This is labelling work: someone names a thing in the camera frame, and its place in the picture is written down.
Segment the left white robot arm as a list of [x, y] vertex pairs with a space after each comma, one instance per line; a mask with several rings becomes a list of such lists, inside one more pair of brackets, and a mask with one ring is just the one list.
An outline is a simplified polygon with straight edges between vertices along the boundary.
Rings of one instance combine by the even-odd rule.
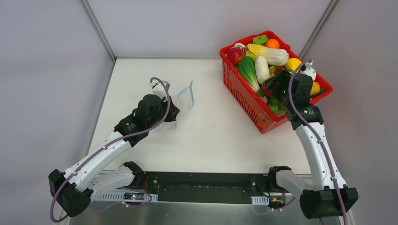
[[106, 140], [92, 153], [75, 165], [61, 172], [52, 171], [49, 178], [53, 197], [50, 219], [61, 222], [53, 214], [58, 203], [66, 215], [81, 214], [99, 196], [122, 187], [139, 189], [144, 186], [144, 172], [134, 162], [123, 163], [114, 172], [100, 175], [100, 172], [124, 152], [133, 148], [149, 132], [163, 122], [173, 122], [179, 110], [169, 95], [160, 98], [148, 94], [139, 101], [130, 115], [120, 120]]

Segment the clear zip top bag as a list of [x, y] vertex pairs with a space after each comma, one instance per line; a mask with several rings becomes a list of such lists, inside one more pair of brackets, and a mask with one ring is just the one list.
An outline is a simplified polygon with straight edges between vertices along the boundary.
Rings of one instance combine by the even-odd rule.
[[[163, 83], [166, 85], [167, 89], [169, 90], [170, 83], [168, 81], [163, 81]], [[177, 129], [178, 127], [178, 122], [184, 117], [186, 114], [188, 114], [194, 106], [194, 93], [193, 93], [193, 80], [190, 81], [189, 85], [184, 87], [182, 90], [180, 90], [176, 95], [171, 95], [169, 91], [169, 95], [171, 96], [173, 100], [173, 104], [176, 108], [180, 110], [179, 113], [176, 115], [176, 120], [173, 121], [173, 127], [169, 126], [170, 128], [168, 129]]]

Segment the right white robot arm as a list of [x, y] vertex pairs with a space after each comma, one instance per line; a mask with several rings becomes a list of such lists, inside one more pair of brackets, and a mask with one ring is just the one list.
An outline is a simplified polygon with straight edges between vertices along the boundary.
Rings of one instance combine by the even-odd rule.
[[308, 219], [342, 217], [348, 224], [348, 210], [356, 203], [356, 188], [348, 187], [340, 174], [328, 146], [320, 109], [311, 104], [313, 80], [306, 74], [291, 74], [281, 69], [264, 89], [282, 102], [286, 117], [296, 132], [308, 160], [312, 182], [308, 183], [287, 166], [269, 169], [266, 187], [272, 192], [281, 189], [299, 200]]

